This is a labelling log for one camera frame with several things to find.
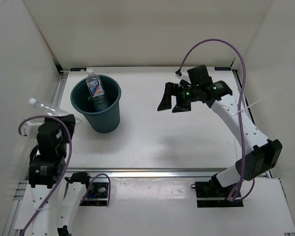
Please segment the clear unlabelled plastic bottle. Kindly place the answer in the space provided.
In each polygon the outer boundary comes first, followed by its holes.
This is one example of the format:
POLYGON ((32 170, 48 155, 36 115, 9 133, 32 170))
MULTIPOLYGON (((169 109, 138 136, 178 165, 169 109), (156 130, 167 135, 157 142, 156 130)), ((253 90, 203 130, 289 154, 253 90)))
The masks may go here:
POLYGON ((28 100, 28 103, 33 108, 35 115, 56 117, 66 125, 74 124, 76 126, 82 124, 81 119, 70 114, 69 112, 60 109, 59 107, 51 103, 41 102, 35 98, 30 98, 28 100))

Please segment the white blue label bottle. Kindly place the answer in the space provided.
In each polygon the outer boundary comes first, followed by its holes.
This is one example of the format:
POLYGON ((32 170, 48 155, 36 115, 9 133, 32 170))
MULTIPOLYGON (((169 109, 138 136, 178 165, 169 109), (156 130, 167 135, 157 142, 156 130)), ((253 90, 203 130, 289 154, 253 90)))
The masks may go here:
POLYGON ((93 69, 87 69, 86 72, 88 74, 86 77, 86 84, 89 89, 94 108, 97 112, 103 111, 109 107, 109 101, 101 79, 94 73, 93 69))

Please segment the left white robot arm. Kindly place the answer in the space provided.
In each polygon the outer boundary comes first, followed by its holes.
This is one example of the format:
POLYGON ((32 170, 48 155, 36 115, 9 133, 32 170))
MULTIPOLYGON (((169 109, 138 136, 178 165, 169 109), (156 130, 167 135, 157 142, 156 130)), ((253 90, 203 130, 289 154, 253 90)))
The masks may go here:
POLYGON ((29 185, 34 213, 21 230, 33 236, 69 236, 70 224, 83 197, 93 192, 86 172, 65 177, 72 155, 74 115, 42 115, 36 131, 37 145, 30 154, 29 185))

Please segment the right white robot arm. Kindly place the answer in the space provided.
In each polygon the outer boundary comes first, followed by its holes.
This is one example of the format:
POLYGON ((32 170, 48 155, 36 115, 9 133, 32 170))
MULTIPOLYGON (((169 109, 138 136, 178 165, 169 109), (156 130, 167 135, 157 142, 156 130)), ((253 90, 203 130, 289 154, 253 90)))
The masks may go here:
POLYGON ((202 102, 214 111, 240 143, 242 157, 232 166, 211 178, 211 191, 221 197, 229 190, 229 201, 234 201, 242 183, 271 170, 277 164, 282 151, 281 142, 271 140, 252 122, 245 112, 238 111, 232 90, 218 81, 205 86, 193 86, 186 81, 180 84, 167 82, 158 111, 188 112, 191 103, 202 102))

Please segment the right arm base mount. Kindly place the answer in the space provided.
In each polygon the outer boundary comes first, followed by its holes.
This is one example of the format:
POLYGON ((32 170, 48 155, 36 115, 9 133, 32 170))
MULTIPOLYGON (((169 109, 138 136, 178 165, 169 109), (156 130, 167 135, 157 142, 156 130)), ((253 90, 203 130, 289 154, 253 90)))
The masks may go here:
POLYGON ((222 190, 214 189, 211 181, 195 182, 190 187, 196 192, 197 208, 244 207, 240 194, 233 202, 228 200, 234 184, 222 190))

